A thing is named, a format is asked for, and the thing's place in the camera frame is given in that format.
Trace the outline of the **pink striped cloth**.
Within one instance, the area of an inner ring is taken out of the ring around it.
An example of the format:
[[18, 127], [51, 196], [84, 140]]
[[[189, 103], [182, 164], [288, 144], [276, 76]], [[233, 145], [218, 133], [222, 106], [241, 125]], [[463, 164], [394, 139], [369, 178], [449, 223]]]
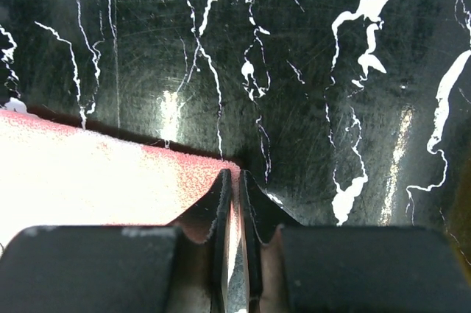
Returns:
[[165, 225], [190, 208], [220, 161], [1, 112], [1, 243], [41, 225]]

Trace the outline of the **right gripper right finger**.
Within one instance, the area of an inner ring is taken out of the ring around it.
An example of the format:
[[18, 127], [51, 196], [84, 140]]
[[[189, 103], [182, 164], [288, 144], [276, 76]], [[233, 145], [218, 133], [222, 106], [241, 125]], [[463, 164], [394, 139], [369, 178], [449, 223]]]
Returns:
[[249, 312], [468, 312], [447, 237], [411, 226], [302, 225], [240, 174]]

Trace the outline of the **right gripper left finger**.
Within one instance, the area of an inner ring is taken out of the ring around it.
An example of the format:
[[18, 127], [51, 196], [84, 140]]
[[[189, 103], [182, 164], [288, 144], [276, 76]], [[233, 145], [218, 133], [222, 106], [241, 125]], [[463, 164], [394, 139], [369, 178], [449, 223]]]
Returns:
[[23, 229], [1, 257], [3, 312], [225, 312], [231, 173], [167, 225]]

